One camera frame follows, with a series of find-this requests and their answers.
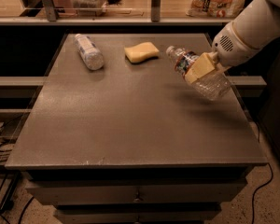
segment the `table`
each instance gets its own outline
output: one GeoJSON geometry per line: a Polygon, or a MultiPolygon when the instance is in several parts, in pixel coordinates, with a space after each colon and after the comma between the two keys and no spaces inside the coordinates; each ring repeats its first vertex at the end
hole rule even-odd
{"type": "Polygon", "coordinates": [[[205,100],[166,57],[171,45],[209,51],[204,34],[90,34],[105,59],[94,72],[74,36],[6,164],[62,223],[211,219],[267,163],[233,91],[205,100]],[[145,41],[159,58],[130,64],[123,48],[145,41]]]}

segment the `drawer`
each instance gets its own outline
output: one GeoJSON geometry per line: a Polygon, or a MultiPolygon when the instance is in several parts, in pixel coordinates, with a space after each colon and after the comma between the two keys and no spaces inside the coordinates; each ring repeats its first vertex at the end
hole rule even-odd
{"type": "Polygon", "coordinates": [[[88,182],[30,182],[27,190],[42,204],[209,203],[232,200],[246,185],[231,183],[100,186],[88,182]]]}
{"type": "Polygon", "coordinates": [[[54,216],[64,224],[177,224],[212,219],[219,211],[216,203],[91,205],[59,209],[54,216]]]}

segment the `plastic bottle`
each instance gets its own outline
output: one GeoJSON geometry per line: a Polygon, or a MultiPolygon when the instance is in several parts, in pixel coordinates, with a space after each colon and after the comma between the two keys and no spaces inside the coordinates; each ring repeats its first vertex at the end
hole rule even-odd
{"type": "Polygon", "coordinates": [[[104,66],[104,57],[87,35],[77,34],[75,44],[84,63],[90,70],[98,70],[104,66]]]}
{"type": "MultiPolygon", "coordinates": [[[[185,78],[185,74],[199,58],[193,51],[185,48],[175,48],[174,46],[169,47],[166,50],[166,54],[175,65],[176,72],[179,72],[183,78],[185,78]]],[[[222,72],[218,72],[216,69],[191,83],[191,86],[212,101],[223,97],[231,88],[230,82],[222,72]]]]}

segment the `bottle label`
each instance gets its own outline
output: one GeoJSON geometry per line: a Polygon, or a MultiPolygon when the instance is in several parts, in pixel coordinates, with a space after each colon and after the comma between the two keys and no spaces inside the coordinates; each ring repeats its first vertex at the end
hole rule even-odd
{"type": "Polygon", "coordinates": [[[175,65],[175,70],[184,76],[199,58],[193,51],[188,51],[182,55],[175,65]]]}
{"type": "Polygon", "coordinates": [[[88,36],[78,38],[78,49],[83,55],[86,53],[97,52],[97,48],[88,36]]]}

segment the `gray tabletop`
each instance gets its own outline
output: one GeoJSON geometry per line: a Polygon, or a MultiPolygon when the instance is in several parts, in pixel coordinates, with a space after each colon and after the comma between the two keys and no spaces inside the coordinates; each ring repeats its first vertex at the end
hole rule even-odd
{"type": "Polygon", "coordinates": [[[205,100],[175,72],[171,46],[209,51],[202,34],[90,35],[105,66],[90,71],[69,35],[6,167],[60,169],[263,164],[233,91],[205,100]],[[124,47],[151,41],[157,59],[130,64],[124,47]]]}

